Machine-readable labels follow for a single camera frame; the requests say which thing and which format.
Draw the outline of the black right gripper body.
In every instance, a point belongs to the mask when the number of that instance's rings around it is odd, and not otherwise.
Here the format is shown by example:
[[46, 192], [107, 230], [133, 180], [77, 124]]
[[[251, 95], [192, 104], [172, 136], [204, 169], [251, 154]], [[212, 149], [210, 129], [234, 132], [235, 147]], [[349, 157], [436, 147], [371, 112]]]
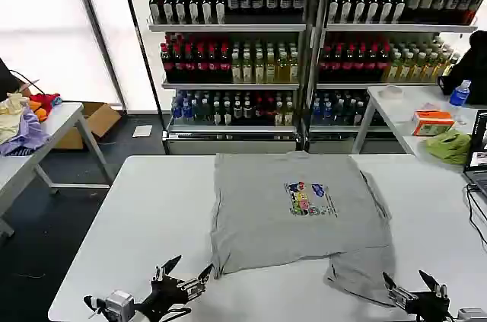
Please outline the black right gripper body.
[[438, 297], [434, 292], [413, 292], [414, 298], [406, 302], [406, 313], [417, 318], [452, 318], [450, 299]]

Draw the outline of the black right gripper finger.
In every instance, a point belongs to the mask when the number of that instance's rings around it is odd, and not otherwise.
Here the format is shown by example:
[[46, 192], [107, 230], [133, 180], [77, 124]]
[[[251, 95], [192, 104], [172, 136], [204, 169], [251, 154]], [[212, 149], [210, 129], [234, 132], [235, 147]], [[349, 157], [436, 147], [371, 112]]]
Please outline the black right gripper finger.
[[406, 291], [404, 288], [398, 286], [387, 273], [382, 273], [384, 278], [384, 284], [387, 289], [389, 298], [396, 305], [406, 305], [408, 301], [413, 299], [413, 295]]
[[438, 298], [448, 298], [447, 286], [445, 284], [439, 284], [433, 276], [422, 270], [419, 270], [419, 275], [430, 291], [434, 292]]

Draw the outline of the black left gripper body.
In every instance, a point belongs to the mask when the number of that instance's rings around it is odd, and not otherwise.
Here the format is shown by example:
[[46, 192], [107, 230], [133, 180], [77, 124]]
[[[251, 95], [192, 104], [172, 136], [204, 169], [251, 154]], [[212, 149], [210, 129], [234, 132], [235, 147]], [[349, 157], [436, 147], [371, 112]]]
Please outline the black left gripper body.
[[186, 304], [188, 293], [178, 287], [182, 282], [169, 276], [153, 280], [151, 294], [142, 302], [142, 313], [146, 317], [163, 317], [175, 304]]

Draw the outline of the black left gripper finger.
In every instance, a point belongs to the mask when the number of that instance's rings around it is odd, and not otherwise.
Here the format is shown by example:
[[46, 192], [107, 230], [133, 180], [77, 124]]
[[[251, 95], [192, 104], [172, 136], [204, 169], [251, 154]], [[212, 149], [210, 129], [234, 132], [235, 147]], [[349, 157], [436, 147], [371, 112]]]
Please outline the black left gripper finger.
[[181, 256], [176, 256], [169, 259], [164, 265], [155, 267], [154, 280], [162, 280], [165, 276], [168, 276], [170, 272], [180, 262]]
[[180, 282], [178, 288], [187, 294], [188, 298], [197, 298], [205, 291], [205, 285], [210, 279], [213, 264], [210, 263], [204, 270], [191, 280]]

